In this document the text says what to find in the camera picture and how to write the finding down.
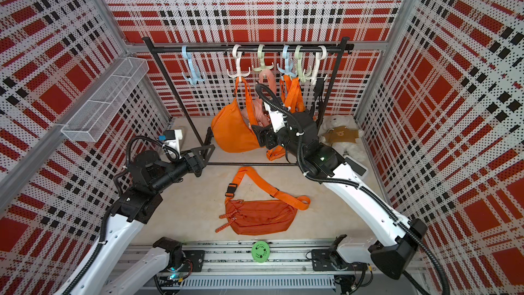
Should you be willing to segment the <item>white teddy bear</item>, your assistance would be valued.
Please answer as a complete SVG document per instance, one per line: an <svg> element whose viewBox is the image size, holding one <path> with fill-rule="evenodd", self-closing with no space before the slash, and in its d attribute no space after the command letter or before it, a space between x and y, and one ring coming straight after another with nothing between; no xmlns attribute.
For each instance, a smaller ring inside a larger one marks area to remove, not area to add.
<svg viewBox="0 0 524 295"><path fill-rule="evenodd" d="M343 157L363 161L367 153L362 147L364 131L356 128L351 116L328 116L324 119L320 142L332 147Z"/></svg>

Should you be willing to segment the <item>white hook far right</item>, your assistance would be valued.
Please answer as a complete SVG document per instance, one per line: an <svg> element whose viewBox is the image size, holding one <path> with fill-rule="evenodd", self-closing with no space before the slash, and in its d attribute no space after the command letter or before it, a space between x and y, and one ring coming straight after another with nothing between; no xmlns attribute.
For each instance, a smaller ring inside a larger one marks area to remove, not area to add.
<svg viewBox="0 0 524 295"><path fill-rule="evenodd" d="M317 76L319 73L321 62L326 59L328 55L328 51L325 46L320 45L319 46L320 52L315 53L315 61L313 65L313 69L311 71L311 75L309 76L309 81L311 82L311 85L315 86L317 84Z"/></svg>

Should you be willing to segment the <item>green round disc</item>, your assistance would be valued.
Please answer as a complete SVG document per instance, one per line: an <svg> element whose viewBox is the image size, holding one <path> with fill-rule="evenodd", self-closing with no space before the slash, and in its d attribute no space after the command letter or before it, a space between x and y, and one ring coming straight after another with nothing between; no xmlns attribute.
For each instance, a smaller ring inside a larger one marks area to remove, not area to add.
<svg viewBox="0 0 524 295"><path fill-rule="evenodd" d="M265 241L257 241L251 249L252 259L257 263L267 262L270 256L270 246Z"/></svg>

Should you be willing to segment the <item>orange sling bag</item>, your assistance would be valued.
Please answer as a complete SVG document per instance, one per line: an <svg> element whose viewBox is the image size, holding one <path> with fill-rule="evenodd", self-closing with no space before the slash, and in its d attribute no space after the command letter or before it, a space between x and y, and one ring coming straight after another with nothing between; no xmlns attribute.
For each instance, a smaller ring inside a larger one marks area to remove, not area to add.
<svg viewBox="0 0 524 295"><path fill-rule="evenodd" d="M300 87L300 79L292 79L288 75L281 77L281 101L285 107L292 113L305 112L304 99L302 97L302 89Z"/></svg>

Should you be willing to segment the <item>white hook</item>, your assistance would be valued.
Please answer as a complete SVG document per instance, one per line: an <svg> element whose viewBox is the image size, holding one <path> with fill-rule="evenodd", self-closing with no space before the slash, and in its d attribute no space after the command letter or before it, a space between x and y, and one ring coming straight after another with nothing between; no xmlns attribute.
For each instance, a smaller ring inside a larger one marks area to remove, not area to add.
<svg viewBox="0 0 524 295"><path fill-rule="evenodd" d="M227 75L231 79L241 79L251 74L250 68L248 69L247 72L242 71L241 60L242 60L243 52L241 52L240 48L241 48L241 45L234 45L232 49L232 56L235 60L236 71L235 72L230 72L229 70L227 71Z"/></svg>
<svg viewBox="0 0 524 295"><path fill-rule="evenodd" d="M321 62L326 59L328 55L328 51L325 46L320 45L319 46L320 52L315 53L315 61L313 65L313 69L311 71L311 75L309 76L309 81L311 82L311 85L315 86L317 84L317 76L319 73Z"/></svg>

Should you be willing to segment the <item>pale green hook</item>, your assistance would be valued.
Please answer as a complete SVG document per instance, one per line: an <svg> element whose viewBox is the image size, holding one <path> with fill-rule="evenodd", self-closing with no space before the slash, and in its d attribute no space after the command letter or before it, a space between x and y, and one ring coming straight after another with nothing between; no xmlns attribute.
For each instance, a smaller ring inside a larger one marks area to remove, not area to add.
<svg viewBox="0 0 524 295"><path fill-rule="evenodd" d="M299 81L306 83L311 76L311 70L307 70L303 67L303 53L301 52L301 50L302 45L297 45L294 51L294 57L297 63L296 75Z"/></svg>

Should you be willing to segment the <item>light blue hook far left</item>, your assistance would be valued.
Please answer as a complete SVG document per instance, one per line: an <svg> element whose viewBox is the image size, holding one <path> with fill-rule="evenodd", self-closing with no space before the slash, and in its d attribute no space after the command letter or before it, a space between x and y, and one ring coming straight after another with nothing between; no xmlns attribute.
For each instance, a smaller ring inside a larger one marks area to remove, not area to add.
<svg viewBox="0 0 524 295"><path fill-rule="evenodd" d="M198 65L196 65L195 61L193 60L192 54L189 53L187 49L187 46L183 46L181 48L181 54L187 63L190 76L186 76L185 74L182 74L182 76L189 84L196 86L199 82L204 82L206 80L206 76L199 70Z"/></svg>

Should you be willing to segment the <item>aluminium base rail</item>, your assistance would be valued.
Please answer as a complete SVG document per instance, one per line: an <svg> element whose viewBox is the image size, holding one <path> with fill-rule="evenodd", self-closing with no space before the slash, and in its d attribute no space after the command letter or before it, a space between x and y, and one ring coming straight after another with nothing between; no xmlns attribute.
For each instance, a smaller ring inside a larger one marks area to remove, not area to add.
<svg viewBox="0 0 524 295"><path fill-rule="evenodd" d="M268 259L255 260L254 241L187 243L189 263L168 265L162 249L130 246L102 287L102 294L182 294L193 290L334 290L359 294L392 283L371 262L372 239L270 240Z"/></svg>

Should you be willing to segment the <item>light green hook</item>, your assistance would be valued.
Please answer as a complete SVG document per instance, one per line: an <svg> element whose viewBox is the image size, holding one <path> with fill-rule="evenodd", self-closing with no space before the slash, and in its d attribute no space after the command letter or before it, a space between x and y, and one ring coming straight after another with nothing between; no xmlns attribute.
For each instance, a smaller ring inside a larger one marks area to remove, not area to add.
<svg viewBox="0 0 524 295"><path fill-rule="evenodd" d="M266 56L264 52L265 45L260 44L257 49L257 59L259 60L258 67L253 68L252 70L254 72L262 72L264 70L272 70L274 68L273 65L267 65L266 64Z"/></svg>

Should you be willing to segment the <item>black metal clothes rack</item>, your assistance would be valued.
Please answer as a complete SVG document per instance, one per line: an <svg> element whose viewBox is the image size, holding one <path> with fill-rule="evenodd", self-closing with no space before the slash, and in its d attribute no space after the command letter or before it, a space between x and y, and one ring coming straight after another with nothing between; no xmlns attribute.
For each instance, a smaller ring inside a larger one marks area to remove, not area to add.
<svg viewBox="0 0 524 295"><path fill-rule="evenodd" d="M174 53L181 53L181 48L183 46L187 46L187 51L189 53L230 53L232 54L232 49L234 45L230 44L222 44L222 43L194 43L194 44L167 44L167 45L156 45L153 43L151 38L149 37L143 37L143 42L145 43L147 50L150 52L150 55L153 57L159 71L162 73L162 76L164 77L167 85L171 89L171 92L173 96L175 97L176 101L178 102L179 108L181 109L182 113L184 114L184 117L188 121L189 126L191 127L191 130L193 134L195 135L196 139L200 143L201 146L209 145L211 143L212 139L212 132L209 131L206 134L206 138L203 139L197 130L192 117L188 113L188 110L186 109L186 106L181 99L181 96L179 92L177 91L173 81L171 80L171 77L169 76L169 73L166 69L165 64L163 63L160 55L161 54L174 54ZM245 43L241 45L241 52L243 53L257 53L258 46L257 44L248 44ZM265 45L264 52L265 53L282 53L282 48L286 44L279 44L279 43L271 43L269 45ZM296 49L297 45L302 45L302 50L304 53L316 53L320 52L319 46L320 43L313 43L313 44L306 44L306 43L293 43L289 46L289 53L292 50ZM326 90L326 94L324 96L324 109L323 112L320 115L319 125L318 127L321 127L321 124L323 122L323 117L326 112L326 108L328 105L328 101L330 99L332 89L334 86L334 81L337 77L341 60L345 54L350 55L352 51L355 49L355 44L353 42L349 41L348 37L344 37L338 44L333 43L324 43L323 46L326 47L327 53L334 54L337 56L336 61L334 63L334 68L332 70L332 74L330 77L330 81Z"/></svg>

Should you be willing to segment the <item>pink sling bag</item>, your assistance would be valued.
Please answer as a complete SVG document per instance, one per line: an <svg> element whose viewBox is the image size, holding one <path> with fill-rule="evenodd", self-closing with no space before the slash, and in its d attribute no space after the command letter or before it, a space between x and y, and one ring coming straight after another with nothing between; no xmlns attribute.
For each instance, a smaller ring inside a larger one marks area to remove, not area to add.
<svg viewBox="0 0 524 295"><path fill-rule="evenodd" d="M276 78L270 69L265 69L260 72L258 82L266 84L271 89L271 91L276 94ZM252 95L252 106L254 108L257 124L263 128L270 125L270 116L264 107L262 99L254 99L254 95ZM241 115L244 118L245 123L248 124L248 128L251 130L252 123L249 121L248 109L246 107L241 111Z"/></svg>

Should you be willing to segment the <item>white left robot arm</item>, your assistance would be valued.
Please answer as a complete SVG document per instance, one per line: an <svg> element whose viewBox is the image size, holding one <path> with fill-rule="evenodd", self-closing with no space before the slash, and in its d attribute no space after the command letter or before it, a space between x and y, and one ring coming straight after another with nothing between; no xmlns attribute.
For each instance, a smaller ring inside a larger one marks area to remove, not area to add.
<svg viewBox="0 0 524 295"><path fill-rule="evenodd" d="M162 202L162 192L184 176L200 177L215 147L182 151L180 130L164 132L159 138L132 138L126 146L126 168L113 181L130 175L131 185L117 185L119 199L102 218L100 233L79 266L58 289L58 294L135 294L159 272L178 269L188 261L182 244L163 237L131 268L113 281L109 275L135 236L150 221Z"/></svg>

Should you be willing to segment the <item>beige glasses case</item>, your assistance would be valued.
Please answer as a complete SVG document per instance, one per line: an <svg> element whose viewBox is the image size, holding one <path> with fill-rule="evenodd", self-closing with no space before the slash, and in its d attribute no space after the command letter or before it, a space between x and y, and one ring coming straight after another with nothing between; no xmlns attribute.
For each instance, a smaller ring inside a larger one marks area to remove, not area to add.
<svg viewBox="0 0 524 295"><path fill-rule="evenodd" d="M185 126L175 126L173 127L173 130L180 131L183 136L187 133L187 128Z"/></svg>

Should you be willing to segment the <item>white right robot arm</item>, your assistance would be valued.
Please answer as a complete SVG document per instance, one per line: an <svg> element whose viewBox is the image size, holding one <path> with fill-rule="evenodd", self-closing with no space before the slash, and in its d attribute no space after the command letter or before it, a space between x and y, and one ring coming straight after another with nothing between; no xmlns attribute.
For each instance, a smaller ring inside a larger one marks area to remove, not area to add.
<svg viewBox="0 0 524 295"><path fill-rule="evenodd" d="M427 291L408 273L407 267L418 250L433 265L442 294L450 293L443 266L423 243L426 224L409 219L373 192L354 172L348 158L320 142L317 124L307 112L292 112L271 89L257 84L255 91L270 114L271 125L254 126L261 146L281 146L296 157L302 175L337 194L370 227L376 241L368 248L371 262L391 279L405 276L421 294Z"/></svg>

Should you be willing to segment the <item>dark rust orange bag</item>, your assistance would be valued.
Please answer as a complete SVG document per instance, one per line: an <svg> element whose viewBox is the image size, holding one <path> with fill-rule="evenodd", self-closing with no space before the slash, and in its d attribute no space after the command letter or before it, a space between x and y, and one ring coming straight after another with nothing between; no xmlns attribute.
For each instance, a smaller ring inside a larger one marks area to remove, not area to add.
<svg viewBox="0 0 524 295"><path fill-rule="evenodd" d="M271 200L245 201L236 199L235 193L243 178L249 177L267 193ZM252 167L241 167L225 193L225 213L219 216L227 222L215 229L221 232L231 228L237 235L260 236L285 232L299 210L308 210L311 200L307 196L294 197L266 182Z"/></svg>

